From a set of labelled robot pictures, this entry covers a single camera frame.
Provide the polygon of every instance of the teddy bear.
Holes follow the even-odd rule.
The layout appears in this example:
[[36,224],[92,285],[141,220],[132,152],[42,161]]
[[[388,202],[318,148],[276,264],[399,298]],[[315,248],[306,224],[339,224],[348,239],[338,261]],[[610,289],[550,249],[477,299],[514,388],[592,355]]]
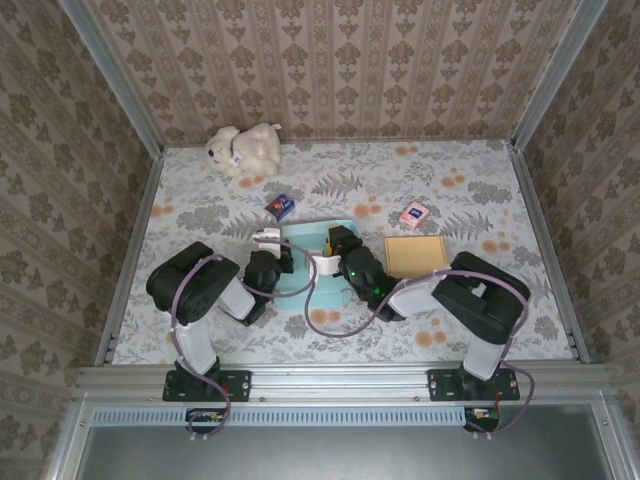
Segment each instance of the teddy bear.
[[278,124],[261,123],[240,133],[233,126],[223,127],[207,142],[206,152],[216,170],[236,177],[242,172],[273,176],[280,164]]

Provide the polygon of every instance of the stuffed animal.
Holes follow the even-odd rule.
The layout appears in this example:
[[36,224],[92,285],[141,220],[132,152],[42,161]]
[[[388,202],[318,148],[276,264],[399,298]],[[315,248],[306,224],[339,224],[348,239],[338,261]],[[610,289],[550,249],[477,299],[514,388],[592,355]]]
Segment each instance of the stuffed animal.
[[243,133],[235,127],[224,127],[207,142],[207,154],[216,170],[235,177],[243,171],[253,175],[272,176],[280,164],[278,124],[261,123]]

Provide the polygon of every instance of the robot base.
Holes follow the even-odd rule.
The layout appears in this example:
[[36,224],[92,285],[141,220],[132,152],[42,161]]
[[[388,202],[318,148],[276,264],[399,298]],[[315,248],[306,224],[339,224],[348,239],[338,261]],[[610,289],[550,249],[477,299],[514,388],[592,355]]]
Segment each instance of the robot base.
[[508,368],[498,368],[486,382],[466,373],[462,367],[434,368],[427,372],[432,402],[495,401],[496,392],[503,400],[520,400],[516,374]]
[[[178,362],[175,365],[175,370],[167,372],[162,400],[165,402],[224,402],[224,398],[215,388],[192,376]],[[204,376],[220,385],[232,402],[249,401],[251,371],[220,370],[220,362],[217,361]]]

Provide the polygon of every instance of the small box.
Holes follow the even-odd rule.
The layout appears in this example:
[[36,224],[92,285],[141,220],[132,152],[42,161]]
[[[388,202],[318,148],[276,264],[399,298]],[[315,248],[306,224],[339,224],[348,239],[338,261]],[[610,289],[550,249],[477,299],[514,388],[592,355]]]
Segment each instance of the small box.
[[400,215],[400,221],[408,223],[415,229],[422,219],[428,214],[429,209],[427,207],[420,205],[418,202],[413,202],[404,212],[402,212],[402,215]]
[[273,202],[265,207],[265,210],[276,217],[276,221],[279,222],[293,210],[295,206],[296,204],[292,198],[289,198],[285,193],[281,193]]
[[415,278],[446,267],[441,236],[387,237],[384,239],[387,271],[396,278]]

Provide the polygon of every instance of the pink box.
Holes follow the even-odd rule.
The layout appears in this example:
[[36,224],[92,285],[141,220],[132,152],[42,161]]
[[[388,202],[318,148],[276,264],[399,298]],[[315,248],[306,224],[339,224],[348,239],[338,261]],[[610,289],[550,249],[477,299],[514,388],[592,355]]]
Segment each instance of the pink box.
[[407,207],[407,209],[400,215],[400,221],[408,223],[413,228],[416,228],[424,217],[429,214],[429,209],[424,205],[420,205],[418,202],[413,202]]

